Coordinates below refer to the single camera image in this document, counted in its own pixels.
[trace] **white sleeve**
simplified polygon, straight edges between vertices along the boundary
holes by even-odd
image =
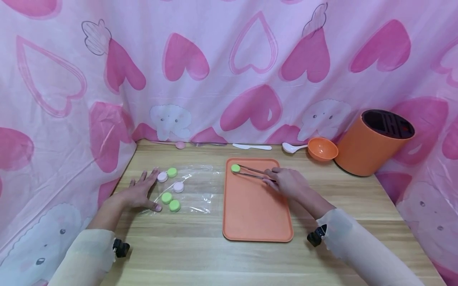
[[[99,286],[115,261],[115,233],[83,230],[67,251],[48,286]]]
[[[327,225],[323,240],[328,250],[368,285],[424,286],[404,262],[343,210],[330,210],[317,222]]]

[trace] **orange bowl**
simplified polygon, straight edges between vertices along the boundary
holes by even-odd
[[[310,139],[307,149],[310,156],[320,162],[330,161],[339,154],[337,146],[330,140],[322,137]]]

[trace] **cartoon elephant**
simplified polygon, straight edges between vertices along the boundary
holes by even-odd
[[[396,207],[428,257],[458,273],[458,215],[444,193],[428,182],[411,183]]]
[[[81,231],[80,211],[69,204],[56,205],[13,245],[0,265],[4,285],[46,285]]]
[[[186,109],[174,105],[156,105],[149,112],[151,121],[156,125],[158,139],[166,141],[170,133],[188,139],[191,131],[187,127],[191,124],[191,113]]]
[[[325,99],[312,104],[304,111],[303,126],[297,140],[305,141],[314,134],[329,140],[334,139],[343,131],[350,113],[350,105],[343,101]]]

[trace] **white plastic knife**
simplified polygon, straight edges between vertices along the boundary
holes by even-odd
[[[240,148],[240,149],[261,149],[261,150],[272,150],[272,146],[267,146],[267,145],[243,145],[243,144],[232,144],[235,148]]]

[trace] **fabric backdrop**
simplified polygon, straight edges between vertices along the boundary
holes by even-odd
[[[378,172],[458,285],[455,0],[1,0],[0,277],[45,285],[135,141],[417,136]]]

